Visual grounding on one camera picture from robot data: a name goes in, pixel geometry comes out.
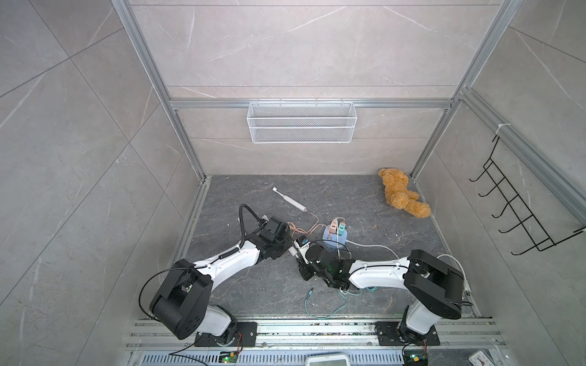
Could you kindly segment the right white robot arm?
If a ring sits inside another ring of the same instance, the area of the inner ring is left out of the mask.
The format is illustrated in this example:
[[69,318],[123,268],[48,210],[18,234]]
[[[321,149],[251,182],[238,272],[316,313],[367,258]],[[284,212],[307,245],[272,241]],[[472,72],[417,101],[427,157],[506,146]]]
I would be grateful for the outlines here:
[[343,258],[316,242],[296,248],[298,268],[306,281],[314,276],[340,292],[350,289],[397,288],[416,299],[398,325],[403,343],[422,342],[440,320],[462,316],[464,274],[421,249],[400,259],[367,262]]

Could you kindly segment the white electric toothbrush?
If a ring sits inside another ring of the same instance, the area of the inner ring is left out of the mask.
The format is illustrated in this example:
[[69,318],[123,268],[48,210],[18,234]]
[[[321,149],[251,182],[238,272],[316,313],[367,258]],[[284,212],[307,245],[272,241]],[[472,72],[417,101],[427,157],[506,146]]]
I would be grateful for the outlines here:
[[283,193],[281,193],[277,187],[273,187],[273,191],[279,195],[284,201],[288,202],[289,204],[291,204],[293,207],[299,209],[301,212],[306,212],[307,208],[301,204],[300,202],[296,201],[295,199],[289,197],[288,195],[284,195]]
[[291,254],[292,256],[295,256],[295,257],[297,257],[297,256],[298,256],[298,250],[297,250],[297,249],[296,249],[294,246],[290,247],[290,248],[288,249],[288,251],[290,252],[290,254]]

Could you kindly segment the teal charger plug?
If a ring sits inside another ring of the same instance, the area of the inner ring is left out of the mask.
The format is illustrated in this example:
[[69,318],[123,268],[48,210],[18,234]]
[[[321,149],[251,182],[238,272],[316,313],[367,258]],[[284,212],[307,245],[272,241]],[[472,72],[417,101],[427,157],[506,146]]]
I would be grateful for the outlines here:
[[346,234],[346,224],[344,222],[339,222],[337,235],[344,236]]

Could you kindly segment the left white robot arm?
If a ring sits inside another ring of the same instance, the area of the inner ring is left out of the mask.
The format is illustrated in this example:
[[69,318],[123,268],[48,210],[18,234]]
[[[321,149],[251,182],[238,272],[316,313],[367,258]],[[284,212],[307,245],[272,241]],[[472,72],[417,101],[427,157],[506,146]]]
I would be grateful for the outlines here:
[[222,253],[198,262],[180,259],[165,274],[148,307],[138,300],[149,319],[162,323],[179,340],[193,333],[229,345],[237,334],[237,319],[226,309],[209,304],[214,289],[244,269],[265,259],[277,259],[292,246],[290,226],[275,217],[262,219],[248,205],[238,210],[240,241]]

